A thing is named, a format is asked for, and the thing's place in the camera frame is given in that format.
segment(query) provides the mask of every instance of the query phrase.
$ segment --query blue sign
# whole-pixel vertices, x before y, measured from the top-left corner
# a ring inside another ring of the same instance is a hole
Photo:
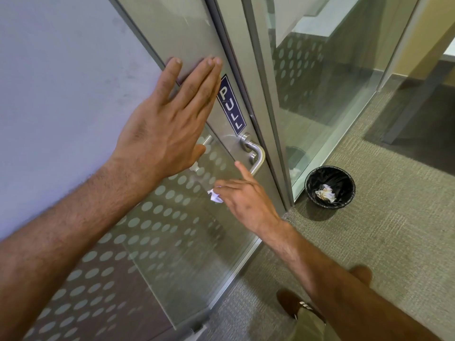
[[[242,113],[240,112],[240,108],[238,107],[237,100],[234,96],[234,92],[232,91],[227,74],[221,78],[221,86],[217,98],[224,110],[224,113],[226,114],[227,119],[229,120],[229,123],[232,126],[232,129],[234,129],[236,135],[238,136],[247,124],[245,123]]]

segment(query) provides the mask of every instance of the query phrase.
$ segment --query person's right arm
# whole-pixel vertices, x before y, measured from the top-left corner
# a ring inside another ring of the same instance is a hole
[[[289,266],[342,340],[440,340],[281,220],[264,189],[236,166],[244,180],[219,180],[215,193]]]

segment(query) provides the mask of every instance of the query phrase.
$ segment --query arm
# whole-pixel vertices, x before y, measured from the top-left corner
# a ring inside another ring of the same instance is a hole
[[[0,340],[21,340],[79,259],[165,177],[189,168],[219,90],[222,63],[207,58],[173,100],[173,58],[133,112],[111,158],[87,182],[0,243]]]
[[[341,339],[440,340],[281,220],[264,189],[241,163],[236,166],[245,180],[219,180],[214,191],[289,266]]]

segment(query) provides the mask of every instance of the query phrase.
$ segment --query person's left arm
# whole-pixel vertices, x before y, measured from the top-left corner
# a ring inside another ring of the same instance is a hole
[[[222,62],[203,60],[170,100],[181,68],[171,59],[105,165],[0,243],[0,340],[21,340],[88,249],[163,178],[204,153],[196,141],[219,90]]]

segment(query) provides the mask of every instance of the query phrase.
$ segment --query gray carpet floor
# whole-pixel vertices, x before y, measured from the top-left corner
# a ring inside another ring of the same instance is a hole
[[[380,142],[415,84],[392,77],[327,164],[350,172],[353,202],[318,209],[305,194],[285,218],[345,267],[373,270],[372,288],[446,341],[455,340],[455,93],[441,86],[393,146]],[[208,322],[202,340],[284,340],[294,321],[276,302],[299,283],[261,246]]]

